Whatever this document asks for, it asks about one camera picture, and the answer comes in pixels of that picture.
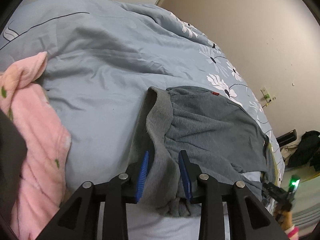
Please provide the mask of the person's right hand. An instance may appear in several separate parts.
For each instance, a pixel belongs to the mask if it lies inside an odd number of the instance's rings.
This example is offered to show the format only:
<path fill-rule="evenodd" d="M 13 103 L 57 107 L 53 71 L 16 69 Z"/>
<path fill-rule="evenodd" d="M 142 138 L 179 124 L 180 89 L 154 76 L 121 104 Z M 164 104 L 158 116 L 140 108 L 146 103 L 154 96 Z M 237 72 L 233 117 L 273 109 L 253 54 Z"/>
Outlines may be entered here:
<path fill-rule="evenodd" d="M 282 210 L 277 205 L 274 209 L 273 216 L 284 231 L 293 227 L 291 211 Z"/>

